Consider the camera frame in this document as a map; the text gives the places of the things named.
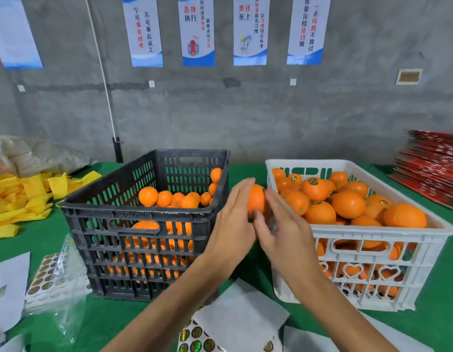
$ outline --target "person's left hand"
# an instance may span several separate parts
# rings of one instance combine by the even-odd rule
[[[247,202],[255,178],[236,184],[217,221],[204,254],[219,263],[221,273],[228,278],[251,249],[255,239],[253,224],[247,222]]]

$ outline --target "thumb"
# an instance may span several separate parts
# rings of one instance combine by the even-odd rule
[[[264,215],[257,210],[254,211],[254,229],[261,244],[262,249],[267,255],[272,252],[275,244],[275,236],[272,235],[267,224],[265,223]]]

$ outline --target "white plastic crate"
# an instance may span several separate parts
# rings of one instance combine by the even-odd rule
[[[369,194],[377,193],[387,197],[393,204],[406,202],[423,210],[429,227],[426,229],[311,225],[316,245],[321,239],[326,247],[324,256],[319,257],[323,272],[333,265],[330,279],[356,308],[381,311],[416,309],[417,296],[447,238],[453,235],[451,224],[348,160],[268,159],[265,163],[267,186],[276,191],[273,168],[283,168],[288,175],[300,174],[303,180],[313,176],[327,179],[333,171],[344,171],[349,174],[350,181],[358,179],[365,183],[369,187]],[[358,240],[358,248],[352,251],[336,249],[334,243],[340,239]],[[389,247],[382,252],[364,251],[364,240],[388,242]],[[396,260],[391,260],[390,253],[396,242],[399,247],[402,245],[401,254]],[[338,275],[339,263],[343,265],[343,276]],[[369,274],[360,279],[359,275],[365,268],[369,270]],[[357,273],[349,276],[345,270]],[[275,295],[282,301],[299,303],[273,268],[272,276]]]

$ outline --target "green table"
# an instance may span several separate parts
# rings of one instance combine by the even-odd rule
[[[118,167],[116,163],[98,163],[91,169],[107,174]],[[453,211],[395,183],[385,176],[385,168],[373,165],[362,165],[362,167],[453,224]],[[230,166],[230,188],[246,177],[256,177],[259,184],[266,186],[265,165]],[[30,283],[42,258],[47,254],[58,252],[68,232],[63,215],[54,208],[46,220],[23,224],[16,237],[0,239],[0,262],[31,251],[28,280]],[[235,270],[233,277],[241,277],[282,304],[291,313],[287,325],[325,335],[317,321],[304,308],[297,304],[283,303],[276,298],[272,288],[270,263],[257,244]],[[225,282],[221,290],[230,283],[231,281]],[[75,343],[69,344],[68,337],[64,337],[59,332],[51,313],[22,319],[9,332],[9,336],[24,334],[27,343],[30,344],[31,352],[96,352],[146,305],[147,303],[144,302],[110,300],[90,294],[86,298],[84,310],[80,309],[82,322]],[[419,295],[416,306],[416,312],[365,311],[365,313],[429,345],[437,352],[453,351],[453,237],[449,238],[425,288]]]

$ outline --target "pile of yellow packaging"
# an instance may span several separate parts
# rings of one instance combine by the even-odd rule
[[[47,203],[51,198],[62,199],[100,176],[94,171],[81,179],[66,173],[41,173],[24,179],[0,174],[0,238],[16,236],[17,222],[45,219],[52,210],[53,204]]]

